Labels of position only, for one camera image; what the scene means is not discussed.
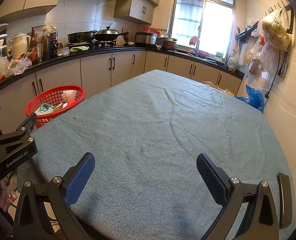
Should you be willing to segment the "left hand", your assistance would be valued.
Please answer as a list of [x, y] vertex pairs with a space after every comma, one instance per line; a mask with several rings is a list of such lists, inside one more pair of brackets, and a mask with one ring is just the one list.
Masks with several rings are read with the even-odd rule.
[[8, 198], [6, 181], [5, 178], [3, 178], [0, 180], [0, 208], [2, 208], [4, 212], [8, 212], [9, 206], [10, 200]]

